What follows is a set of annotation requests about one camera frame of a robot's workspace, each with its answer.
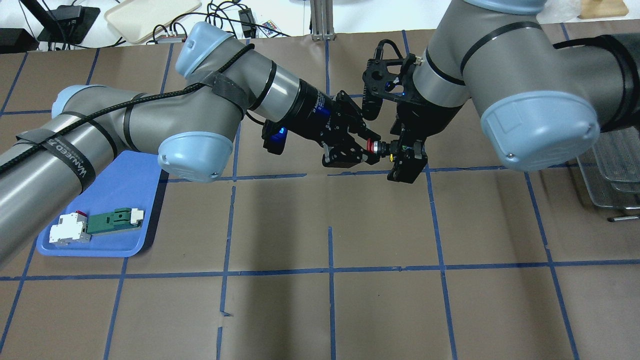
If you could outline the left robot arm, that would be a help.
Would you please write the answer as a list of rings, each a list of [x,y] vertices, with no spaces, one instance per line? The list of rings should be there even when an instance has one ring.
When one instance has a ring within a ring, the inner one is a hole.
[[[325,167],[375,164],[355,137],[379,141],[357,105],[331,99],[231,34],[206,22],[188,35],[175,64],[186,87],[157,95],[103,85],[61,91],[51,121],[16,135],[1,155],[1,265],[11,262],[123,151],[156,155],[190,182],[217,180],[248,111],[262,137],[286,129],[323,148]]]

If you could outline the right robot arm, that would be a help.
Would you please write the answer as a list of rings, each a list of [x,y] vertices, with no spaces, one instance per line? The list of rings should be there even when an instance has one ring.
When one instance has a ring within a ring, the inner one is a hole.
[[[506,168],[538,171],[582,155],[601,133],[639,127],[639,34],[551,43],[537,21],[544,0],[453,0],[414,66],[393,134],[416,156],[395,156],[390,179],[413,182],[425,139],[471,100]]]

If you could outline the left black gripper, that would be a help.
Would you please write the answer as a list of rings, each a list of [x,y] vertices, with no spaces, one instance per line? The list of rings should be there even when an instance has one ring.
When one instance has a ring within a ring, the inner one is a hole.
[[[373,166],[381,158],[359,146],[350,135],[355,134],[364,141],[381,140],[381,136],[369,128],[361,108],[344,90],[332,99],[300,80],[290,108],[290,131],[323,146],[323,167],[351,168],[361,163]]]

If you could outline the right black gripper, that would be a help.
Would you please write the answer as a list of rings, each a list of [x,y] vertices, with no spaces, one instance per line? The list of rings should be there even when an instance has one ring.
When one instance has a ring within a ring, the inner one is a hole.
[[[434,136],[450,124],[462,106],[444,107],[428,102],[425,105],[398,103],[390,134],[390,158],[393,167],[387,174],[389,182],[414,183],[428,164],[425,139]]]

